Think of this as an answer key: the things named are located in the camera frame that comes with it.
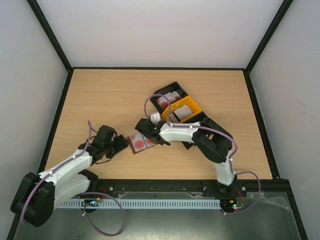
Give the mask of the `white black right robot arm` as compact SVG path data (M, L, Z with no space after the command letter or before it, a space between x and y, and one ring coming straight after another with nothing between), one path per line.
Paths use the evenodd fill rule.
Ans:
M232 148L237 149L237 145L232 135L212 119L205 117L194 123L167 123L161 120L155 124L142 118L135 129L154 144L169 146L173 141L194 144L214 163L218 191L224 196L235 191L236 174L231 167L231 158L235 154Z

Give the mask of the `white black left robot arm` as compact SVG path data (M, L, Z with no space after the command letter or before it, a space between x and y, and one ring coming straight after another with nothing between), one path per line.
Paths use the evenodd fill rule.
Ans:
M10 210L22 223L42 226L64 202L87 191L95 191L98 176L88 168L103 157L108 160L127 148L128 141L110 126L101 126L95 135L56 166L35 174L26 174L12 200Z

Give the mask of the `brown leather card holder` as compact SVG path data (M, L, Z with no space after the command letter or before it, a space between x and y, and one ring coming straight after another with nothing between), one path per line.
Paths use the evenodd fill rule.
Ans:
M139 132L128 136L127 140L134 155L156 146L149 138L146 138Z

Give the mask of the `red white credit card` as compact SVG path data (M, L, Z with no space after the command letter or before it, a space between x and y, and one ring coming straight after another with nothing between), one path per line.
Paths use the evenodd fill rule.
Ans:
M132 146L136 152L140 152L146 148L146 145L143 139L133 141Z
M141 140L142 136L141 136L140 133L136 133L136 134L131 135L129 138L130 138L130 140L132 142L134 142L134 141L137 141L137 140Z

